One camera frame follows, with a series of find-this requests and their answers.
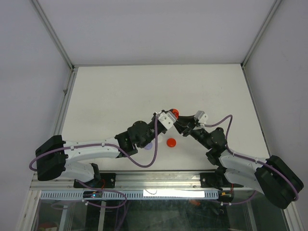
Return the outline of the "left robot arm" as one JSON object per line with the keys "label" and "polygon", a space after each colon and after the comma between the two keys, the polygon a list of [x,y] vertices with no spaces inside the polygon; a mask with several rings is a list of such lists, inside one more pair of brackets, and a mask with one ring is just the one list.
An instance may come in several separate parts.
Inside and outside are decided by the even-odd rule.
{"label": "left robot arm", "polygon": [[99,167],[95,163],[86,164],[86,160],[131,159],[150,143],[157,151],[159,134],[166,133],[176,121],[171,113],[160,112],[154,114],[150,123],[137,121],[127,131],[93,143],[64,141],[61,135],[54,135],[36,149],[29,167],[37,173],[39,181],[66,177],[95,187],[101,181]]}

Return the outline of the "purple charging case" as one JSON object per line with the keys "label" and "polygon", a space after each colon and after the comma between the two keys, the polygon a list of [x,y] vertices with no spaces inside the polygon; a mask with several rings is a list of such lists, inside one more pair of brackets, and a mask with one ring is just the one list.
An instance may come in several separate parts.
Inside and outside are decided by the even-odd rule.
{"label": "purple charging case", "polygon": [[144,149],[145,149],[145,150],[150,150],[150,149],[152,149],[152,147],[153,147],[153,143],[151,142],[151,143],[147,144],[147,145],[144,147]]}

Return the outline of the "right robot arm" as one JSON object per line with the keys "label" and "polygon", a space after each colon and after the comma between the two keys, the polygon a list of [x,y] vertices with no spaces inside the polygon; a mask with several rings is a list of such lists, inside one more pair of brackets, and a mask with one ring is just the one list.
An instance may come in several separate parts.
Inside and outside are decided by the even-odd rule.
{"label": "right robot arm", "polygon": [[184,137],[191,136],[208,151],[206,156],[216,169],[215,180],[220,186],[229,183],[242,185],[263,194],[274,206],[286,209],[299,199],[304,188],[300,178],[278,156],[258,158],[238,153],[228,145],[230,126],[220,127],[228,115],[219,122],[207,124],[206,115],[179,116],[174,126]]}

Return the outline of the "red charging case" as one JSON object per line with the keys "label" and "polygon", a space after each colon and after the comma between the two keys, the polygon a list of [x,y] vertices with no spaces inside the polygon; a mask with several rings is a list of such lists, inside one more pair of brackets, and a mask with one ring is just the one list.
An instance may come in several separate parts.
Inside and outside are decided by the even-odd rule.
{"label": "red charging case", "polygon": [[176,119],[179,118],[179,111],[177,109],[172,109],[171,112],[176,117]]}
{"label": "red charging case", "polygon": [[177,142],[176,142],[176,140],[174,138],[167,139],[167,146],[168,147],[173,148],[173,147],[176,146],[176,144],[177,144]]}

